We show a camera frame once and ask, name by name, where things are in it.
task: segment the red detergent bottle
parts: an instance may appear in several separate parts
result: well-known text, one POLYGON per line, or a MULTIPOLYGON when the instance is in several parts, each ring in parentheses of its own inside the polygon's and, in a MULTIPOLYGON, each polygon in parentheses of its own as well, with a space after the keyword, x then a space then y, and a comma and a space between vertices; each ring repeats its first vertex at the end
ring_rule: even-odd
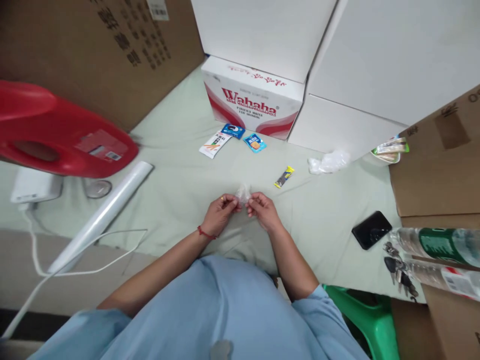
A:
POLYGON ((106 178, 138 152, 126 132, 101 116, 43 87, 0 80, 0 155, 54 174, 106 178), (55 155, 37 156, 42 149, 55 155))

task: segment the bottle handle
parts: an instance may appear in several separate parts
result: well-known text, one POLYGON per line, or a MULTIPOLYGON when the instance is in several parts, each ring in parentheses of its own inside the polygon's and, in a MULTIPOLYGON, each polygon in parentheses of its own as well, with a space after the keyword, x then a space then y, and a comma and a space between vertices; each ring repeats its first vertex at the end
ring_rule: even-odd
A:
MULTIPOLYGON (((48 147, 56 151, 58 150, 49 145, 48 147)), ((25 165, 25 166, 38 169, 41 171, 49 172, 49 173, 56 173, 56 174, 63 175, 65 170, 63 164, 58 159, 54 161, 40 159, 38 157, 27 154, 26 152, 18 149, 16 146, 8 142, 4 143, 3 146, 0 148, 0 154, 21 165, 25 165)))

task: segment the white plastic bag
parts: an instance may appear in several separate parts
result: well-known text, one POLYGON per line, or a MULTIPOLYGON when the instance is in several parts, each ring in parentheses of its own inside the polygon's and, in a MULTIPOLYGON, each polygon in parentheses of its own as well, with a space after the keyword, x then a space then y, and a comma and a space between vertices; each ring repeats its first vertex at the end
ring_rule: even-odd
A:
POLYGON ((350 154, 342 150, 335 150, 325 154, 321 160, 316 158, 308 159, 308 171, 310 174, 320 175, 335 173, 350 164, 350 154))
POLYGON ((250 185, 241 184, 240 188, 236 191, 235 196, 238 198, 240 204, 245 205, 249 202, 250 199, 250 185))

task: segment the hand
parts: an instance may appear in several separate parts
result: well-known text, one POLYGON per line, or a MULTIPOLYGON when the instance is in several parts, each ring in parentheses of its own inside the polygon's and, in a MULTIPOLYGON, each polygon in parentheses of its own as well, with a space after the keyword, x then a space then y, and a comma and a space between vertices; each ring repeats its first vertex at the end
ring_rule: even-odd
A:
POLYGON ((256 216, 261 227, 268 233, 283 227, 274 202, 266 197, 263 192, 254 192, 245 207, 248 217, 256 216))
POLYGON ((210 203, 201 229, 210 236, 218 236, 229 223, 230 215, 240 211, 242 205, 239 200, 231 194, 223 194, 210 203))

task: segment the green plastic stool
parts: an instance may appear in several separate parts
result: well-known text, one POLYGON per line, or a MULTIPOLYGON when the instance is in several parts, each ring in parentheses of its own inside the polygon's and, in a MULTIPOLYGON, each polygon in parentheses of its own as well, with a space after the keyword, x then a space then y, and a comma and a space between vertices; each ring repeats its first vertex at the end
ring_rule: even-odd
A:
POLYGON ((400 360, 389 297, 378 296, 378 305, 370 306, 347 294, 346 288, 323 288, 340 312, 361 331, 373 360, 400 360))

